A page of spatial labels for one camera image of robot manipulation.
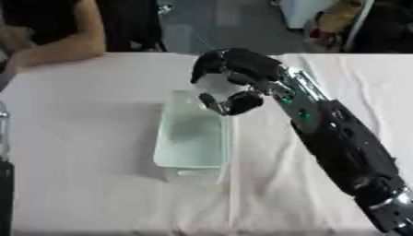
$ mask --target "robotic hand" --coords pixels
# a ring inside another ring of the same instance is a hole
[[[8,120],[5,104],[0,101],[0,235],[11,235],[14,166],[8,161]]]
[[[351,195],[381,232],[413,235],[413,193],[399,176],[395,159],[377,137],[338,100],[330,100],[300,69],[245,49],[215,50],[198,58],[191,83],[222,73],[245,91],[216,101],[199,99],[221,115],[237,115],[272,96],[317,162],[344,193]]]

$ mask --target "gray floor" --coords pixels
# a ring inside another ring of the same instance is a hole
[[[303,52],[302,36],[286,28],[269,0],[165,0],[163,17],[170,52],[200,54],[212,48],[243,47],[265,53]]]

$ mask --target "clear plastic box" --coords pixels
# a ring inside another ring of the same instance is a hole
[[[231,119],[206,109],[191,91],[173,91],[162,112],[155,164],[169,181],[218,182],[231,155]]]

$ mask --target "table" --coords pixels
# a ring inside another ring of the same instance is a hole
[[[375,132],[413,183],[411,55],[286,54]],[[12,114],[17,236],[373,235],[271,100],[239,117],[218,185],[172,184],[152,162],[162,103],[195,57],[112,53],[39,67],[0,94]]]

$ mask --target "person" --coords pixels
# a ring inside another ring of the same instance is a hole
[[[142,50],[161,38],[155,0],[0,0],[8,74],[31,66]]]

